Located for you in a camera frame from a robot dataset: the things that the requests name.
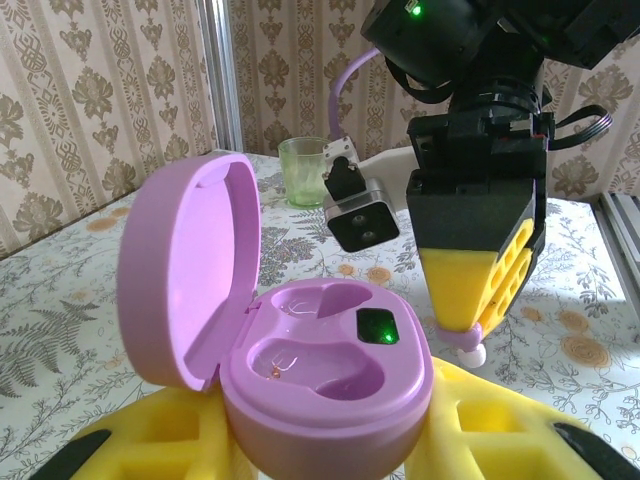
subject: patterned wallpaper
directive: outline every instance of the patterned wallpaper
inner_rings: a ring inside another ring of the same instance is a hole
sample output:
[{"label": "patterned wallpaper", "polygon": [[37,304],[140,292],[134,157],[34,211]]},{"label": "patterned wallpaper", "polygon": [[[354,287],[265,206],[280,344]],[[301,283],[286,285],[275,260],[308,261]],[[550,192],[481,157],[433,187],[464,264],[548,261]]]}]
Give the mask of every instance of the patterned wallpaper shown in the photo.
[{"label": "patterned wallpaper", "polygon": [[0,258],[215,143],[193,0],[0,0]]},{"label": "patterned wallpaper", "polygon": [[[327,99],[345,66],[371,48],[360,27],[373,0],[231,0],[243,135],[248,151],[275,154],[291,136],[328,136]],[[546,82],[558,118],[590,103],[608,108],[615,126],[588,144],[550,156],[555,197],[587,199],[612,190],[640,194],[640,36],[619,46],[594,71],[549,62]],[[376,57],[347,83],[344,130],[361,158],[408,145],[407,122],[446,112],[417,103]],[[560,131],[559,135],[573,133]]]}]

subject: open lid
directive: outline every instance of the open lid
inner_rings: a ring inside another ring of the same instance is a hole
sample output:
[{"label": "open lid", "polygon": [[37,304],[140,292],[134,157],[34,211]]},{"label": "open lid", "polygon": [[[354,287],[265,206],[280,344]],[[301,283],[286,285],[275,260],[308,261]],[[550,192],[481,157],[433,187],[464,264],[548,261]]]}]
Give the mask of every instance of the open lid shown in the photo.
[{"label": "open lid", "polygon": [[206,389],[253,299],[260,202],[244,155],[178,161],[147,179],[117,272],[124,346],[146,381]]}]

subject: green light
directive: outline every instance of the green light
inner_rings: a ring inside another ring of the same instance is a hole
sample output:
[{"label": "green light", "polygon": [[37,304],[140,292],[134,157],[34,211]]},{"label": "green light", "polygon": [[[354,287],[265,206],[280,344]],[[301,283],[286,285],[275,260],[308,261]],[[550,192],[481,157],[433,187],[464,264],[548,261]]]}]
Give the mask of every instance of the green light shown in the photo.
[{"label": "green light", "polygon": [[361,308],[356,316],[360,341],[377,345],[394,345],[400,340],[393,313],[389,310]]}]

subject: yellow foam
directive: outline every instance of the yellow foam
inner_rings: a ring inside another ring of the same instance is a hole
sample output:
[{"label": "yellow foam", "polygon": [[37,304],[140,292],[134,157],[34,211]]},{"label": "yellow foam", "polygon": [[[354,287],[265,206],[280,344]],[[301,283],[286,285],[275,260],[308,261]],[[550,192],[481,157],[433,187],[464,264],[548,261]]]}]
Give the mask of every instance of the yellow foam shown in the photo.
[{"label": "yellow foam", "polygon": [[165,388],[84,429],[111,437],[73,480],[255,480],[236,444],[219,384],[203,394]]},{"label": "yellow foam", "polygon": [[436,381],[407,480],[599,480],[553,430],[572,417],[434,358]]},{"label": "yellow foam", "polygon": [[527,219],[500,258],[498,252],[420,249],[422,269],[438,324],[445,330],[466,332],[481,316],[484,318],[485,309],[496,307],[483,320],[493,326],[491,329],[495,328],[504,312],[496,322],[493,311],[499,312],[502,300],[507,298],[503,288],[510,291],[513,279],[519,278],[519,269],[514,270],[514,267],[523,261],[522,253],[532,234],[533,220]]},{"label": "yellow foam", "polygon": [[485,336],[491,333],[504,318],[504,314],[527,276],[532,255],[533,252],[528,248],[520,252],[509,273],[480,315],[478,323],[482,325],[482,332]]},{"label": "yellow foam", "polygon": [[[433,359],[435,382],[407,480],[599,480],[555,433],[551,407]],[[255,480],[230,433],[219,384],[210,394],[166,388],[80,432],[111,437],[74,480]]]}]

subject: table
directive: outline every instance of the table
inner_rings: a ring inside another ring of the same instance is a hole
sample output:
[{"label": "table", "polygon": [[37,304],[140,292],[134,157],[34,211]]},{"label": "table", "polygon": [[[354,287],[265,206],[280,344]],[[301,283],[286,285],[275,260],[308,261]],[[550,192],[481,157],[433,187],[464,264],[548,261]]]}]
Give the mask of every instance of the table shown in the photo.
[{"label": "table", "polygon": [[[277,159],[249,157],[262,200],[259,293],[309,277],[385,286],[418,312],[432,353],[457,363],[435,337],[406,212],[400,238],[346,254],[321,210],[287,207]],[[27,478],[81,428],[158,388],[133,371],[117,327],[116,259],[134,197],[0,263],[1,480]],[[582,419],[640,467],[640,321],[588,205],[550,200],[547,235],[475,373]]]}]

